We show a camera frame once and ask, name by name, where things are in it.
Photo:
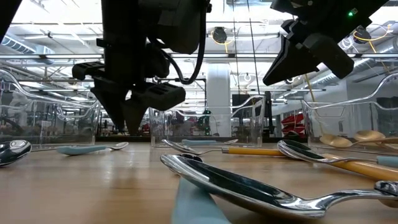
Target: wooden table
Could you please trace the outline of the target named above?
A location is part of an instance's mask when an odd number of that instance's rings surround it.
[[[175,152],[151,149],[148,143],[74,157],[33,152],[0,169],[0,223],[170,223],[178,177],[159,161],[165,153]],[[203,159],[308,198],[341,189],[371,189],[374,184],[345,170],[281,157],[212,152]],[[298,223],[216,201],[232,223]],[[335,205],[325,218],[311,223],[397,222],[398,210],[377,200],[352,200]]]

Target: yellow cable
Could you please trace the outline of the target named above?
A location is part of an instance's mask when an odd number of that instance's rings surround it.
[[[210,36],[211,36],[211,39],[214,41],[214,43],[220,44],[220,45],[224,45],[224,46],[225,46],[225,53],[228,53],[227,45],[230,44],[230,43],[232,43],[232,41],[234,41],[234,40],[231,40],[231,41],[229,41],[228,43],[223,43],[223,44],[221,44],[221,43],[217,42],[217,41],[213,38],[213,34],[214,34],[214,31],[211,31]]]
[[[370,46],[372,47],[373,52],[374,52],[375,54],[377,54],[377,51],[376,51],[376,49],[374,48],[374,46],[373,46],[373,44],[372,44],[371,41],[369,41],[369,44],[370,44]],[[384,69],[386,69],[386,71],[388,72],[388,74],[391,74],[390,70],[387,68],[387,66],[384,64],[384,62],[381,62],[381,64],[383,65]]]
[[[311,93],[312,101],[313,101],[314,103],[316,103],[316,101],[315,101],[315,96],[313,95],[311,83],[310,83],[310,80],[308,79],[307,74],[305,74],[305,81],[307,81],[307,85],[308,85],[308,89],[310,90],[310,93]]]
[[[308,85],[308,89],[310,90],[310,93],[311,93],[312,101],[313,101],[314,103],[316,103],[317,101],[315,100],[315,96],[313,95],[311,83],[310,83],[310,80],[308,79],[307,74],[305,74],[305,81],[307,81],[307,85]],[[319,128],[320,128],[320,130],[321,130],[322,136],[325,135],[324,132],[323,132],[323,128],[322,128],[321,122],[319,122]]]
[[[383,36],[378,37],[378,38],[375,38],[375,39],[364,39],[364,38],[357,37],[357,36],[355,36],[355,34],[357,33],[356,31],[354,32],[353,36],[354,36],[355,38],[357,38],[358,40],[363,40],[363,41],[375,41],[375,40],[380,40],[381,38],[385,38],[385,37],[386,37],[386,35],[388,34],[388,31],[390,30],[390,26],[391,26],[391,25],[388,25],[388,26],[387,26],[387,31],[386,31],[386,33],[385,33]]]

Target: clear plastic bin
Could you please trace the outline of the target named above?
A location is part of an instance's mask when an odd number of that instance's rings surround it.
[[[24,139],[34,151],[95,143],[101,109],[97,101],[83,105],[33,95],[1,70],[0,83],[0,142]]]
[[[261,147],[264,106],[263,96],[252,96],[239,106],[207,106],[196,113],[150,109],[151,145],[164,147],[163,139],[174,142],[187,139],[218,142],[192,147],[221,147],[225,146],[222,142],[237,139],[235,146]]]
[[[398,155],[398,144],[368,142],[348,147],[347,142],[398,137],[397,78],[398,73],[384,78],[376,90],[364,98],[340,103],[302,101],[308,145],[318,152]]]

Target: wooden spoon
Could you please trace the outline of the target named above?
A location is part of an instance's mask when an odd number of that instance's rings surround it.
[[[354,138],[357,141],[367,141],[367,140],[385,139],[386,136],[378,131],[364,130],[364,131],[358,131],[354,135]]]
[[[357,141],[367,141],[367,140],[377,140],[377,139],[385,139],[386,136],[383,133],[380,133],[379,131],[373,131],[373,130],[364,130],[364,131],[358,131],[354,135],[354,139]],[[384,147],[387,149],[398,149],[394,147],[393,145],[390,144],[385,144],[385,143],[376,143],[376,145],[380,147]]]
[[[363,140],[363,141],[357,141],[355,143],[352,143],[350,140],[335,136],[332,134],[324,134],[321,138],[320,141],[323,144],[327,144],[332,147],[337,147],[337,148],[348,148],[348,147],[353,147],[356,145],[364,144],[364,143],[384,143],[384,144],[397,144],[398,143],[398,138],[385,138],[385,139],[375,139],[375,140]]]

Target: silver spoon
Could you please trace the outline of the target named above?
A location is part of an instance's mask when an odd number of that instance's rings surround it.
[[[81,147],[73,147],[73,146],[60,146],[57,148],[57,152],[68,155],[68,156],[77,156],[90,152],[95,152],[103,149],[110,148],[112,150],[120,150],[128,146],[128,142],[117,143],[114,146],[81,146]]]
[[[196,156],[200,156],[203,155],[207,152],[215,152],[215,151],[222,151],[222,149],[210,149],[207,151],[197,151],[196,149],[192,149],[191,147],[188,146],[184,146],[183,144],[179,144],[167,139],[163,139],[162,142],[170,147],[172,147],[173,149],[177,150],[178,152],[182,152],[182,153],[190,153]]]
[[[361,162],[375,162],[379,165],[398,168],[398,157],[393,156],[377,156],[377,159],[363,159],[356,157],[347,157],[341,159],[327,159],[309,147],[292,140],[281,140],[278,142],[277,147],[279,151],[286,156],[295,159],[302,159],[307,162],[331,164],[335,162],[348,162],[348,161],[361,161]]]
[[[25,140],[13,140],[0,144],[0,167],[12,164],[27,156],[32,145]]]
[[[258,148],[248,148],[248,147],[223,147],[221,149],[211,149],[207,151],[197,151],[196,149],[192,149],[183,144],[179,144],[176,142],[172,142],[170,140],[163,139],[163,143],[172,147],[173,149],[182,152],[182,153],[190,153],[196,156],[203,155],[207,152],[222,152],[224,154],[235,154],[235,155],[252,155],[252,156],[284,156],[281,152],[275,149],[258,149]]]
[[[375,189],[342,190],[322,197],[305,199],[279,190],[271,185],[243,177],[202,162],[175,155],[162,155],[160,160],[169,169],[195,184],[243,208],[284,218],[314,219],[340,202],[352,199],[378,199],[384,205],[398,206],[398,182],[380,181]]]
[[[215,144],[228,145],[228,144],[234,144],[237,141],[238,141],[237,139],[226,141],[226,142],[218,142],[218,141],[215,141],[215,140],[188,140],[188,139],[183,139],[181,141],[181,143],[186,145],[186,146],[206,146],[206,145],[215,145]]]

